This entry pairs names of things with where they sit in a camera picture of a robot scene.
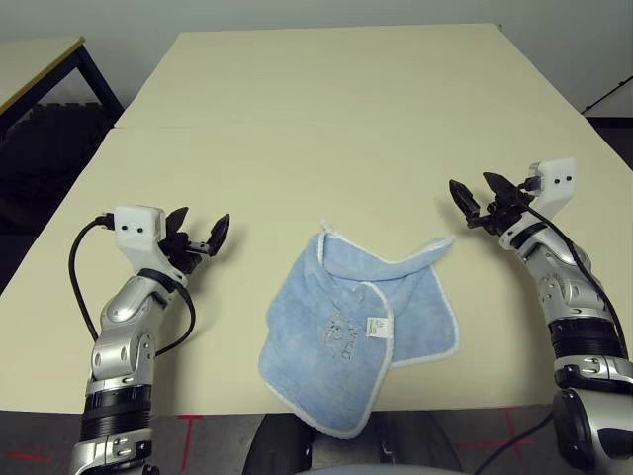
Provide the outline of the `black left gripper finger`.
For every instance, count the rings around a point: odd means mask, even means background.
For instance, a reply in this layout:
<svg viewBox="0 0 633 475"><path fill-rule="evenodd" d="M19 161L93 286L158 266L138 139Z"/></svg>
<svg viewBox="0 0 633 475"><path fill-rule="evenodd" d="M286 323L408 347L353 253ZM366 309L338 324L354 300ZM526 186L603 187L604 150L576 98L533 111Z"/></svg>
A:
<svg viewBox="0 0 633 475"><path fill-rule="evenodd" d="M210 237L207 240L207 255L215 256L223 246L230 225L230 214L225 214L219 218L211 229Z"/></svg>
<svg viewBox="0 0 633 475"><path fill-rule="evenodd" d="M168 234L176 234L179 231L188 211L188 207L182 207L174 210L166 217L165 227Z"/></svg>

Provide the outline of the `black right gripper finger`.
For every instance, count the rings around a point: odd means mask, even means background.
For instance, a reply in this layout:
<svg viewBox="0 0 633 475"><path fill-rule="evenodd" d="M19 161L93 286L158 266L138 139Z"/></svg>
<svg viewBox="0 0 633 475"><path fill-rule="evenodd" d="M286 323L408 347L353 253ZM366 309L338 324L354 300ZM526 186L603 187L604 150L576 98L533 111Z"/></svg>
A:
<svg viewBox="0 0 633 475"><path fill-rule="evenodd" d="M449 191L454 203L464 214L467 221L473 221L480 216L480 205L476 202L471 191L461 182L449 180Z"/></svg>
<svg viewBox="0 0 633 475"><path fill-rule="evenodd" d="M495 195L515 196L519 189L503 175L493 172L484 172L483 176Z"/></svg>

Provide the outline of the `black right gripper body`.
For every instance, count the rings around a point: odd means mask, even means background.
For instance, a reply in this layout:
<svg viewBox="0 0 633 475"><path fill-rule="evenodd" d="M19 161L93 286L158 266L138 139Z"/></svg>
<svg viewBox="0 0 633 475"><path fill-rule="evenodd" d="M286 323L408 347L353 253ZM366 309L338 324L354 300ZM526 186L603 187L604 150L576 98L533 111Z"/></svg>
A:
<svg viewBox="0 0 633 475"><path fill-rule="evenodd" d="M491 236L501 236L520 220L533 200L532 196L522 191L498 193L488 204L487 213L481 215L480 205L471 199L467 212L467 227L469 229L482 228Z"/></svg>

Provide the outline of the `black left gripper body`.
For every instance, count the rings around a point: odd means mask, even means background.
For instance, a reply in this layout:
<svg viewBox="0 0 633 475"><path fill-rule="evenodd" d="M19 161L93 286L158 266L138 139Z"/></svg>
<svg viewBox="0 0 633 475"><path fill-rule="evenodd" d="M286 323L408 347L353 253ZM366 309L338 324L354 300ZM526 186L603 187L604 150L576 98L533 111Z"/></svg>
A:
<svg viewBox="0 0 633 475"><path fill-rule="evenodd" d="M209 256L209 246L205 242L189 239L184 232L168 234L158 243L168 262L178 271L191 275L202 262L204 256Z"/></svg>

